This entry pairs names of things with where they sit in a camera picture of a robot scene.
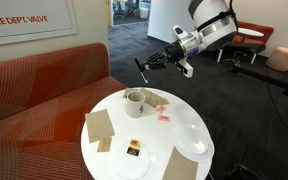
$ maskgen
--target white wall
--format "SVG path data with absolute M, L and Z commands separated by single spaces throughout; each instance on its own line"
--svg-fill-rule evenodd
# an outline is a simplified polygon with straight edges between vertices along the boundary
M 77 35 L 0 45 L 0 62 L 94 42 L 102 42 L 108 47 L 105 1 L 72 1 L 78 27 Z
M 172 27 L 192 31 L 194 23 L 188 13 L 190 0 L 152 0 L 148 35 L 173 42 Z M 275 32 L 261 54 L 269 56 L 276 47 L 288 47 L 288 0 L 234 0 L 238 20 L 274 27 Z

